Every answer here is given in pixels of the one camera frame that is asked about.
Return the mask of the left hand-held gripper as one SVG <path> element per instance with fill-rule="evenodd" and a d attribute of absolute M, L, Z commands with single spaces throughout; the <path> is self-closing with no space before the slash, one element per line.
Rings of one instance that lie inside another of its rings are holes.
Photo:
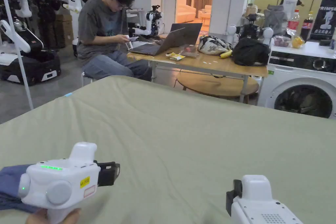
<path fill-rule="evenodd" d="M 97 145 L 76 143 L 69 158 L 30 165 L 20 177 L 18 196 L 24 204 L 47 210 L 48 217 L 66 217 L 98 187 L 112 186 L 120 164 L 98 163 Z"/>

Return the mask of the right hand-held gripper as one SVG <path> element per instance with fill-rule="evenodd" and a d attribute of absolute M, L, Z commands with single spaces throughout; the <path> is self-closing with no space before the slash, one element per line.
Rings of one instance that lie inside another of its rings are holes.
<path fill-rule="evenodd" d="M 301 224 L 302 221 L 272 196 L 264 175 L 244 175 L 226 192 L 226 211 L 233 224 Z"/>

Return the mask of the person's left hand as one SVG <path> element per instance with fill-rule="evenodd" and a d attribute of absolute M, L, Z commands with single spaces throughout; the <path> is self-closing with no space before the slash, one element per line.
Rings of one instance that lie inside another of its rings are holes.
<path fill-rule="evenodd" d="M 79 220 L 81 209 L 74 209 L 69 213 L 61 224 L 76 224 Z M 47 210 L 39 209 L 37 212 L 30 214 L 26 219 L 26 224 L 50 224 L 47 219 Z"/>

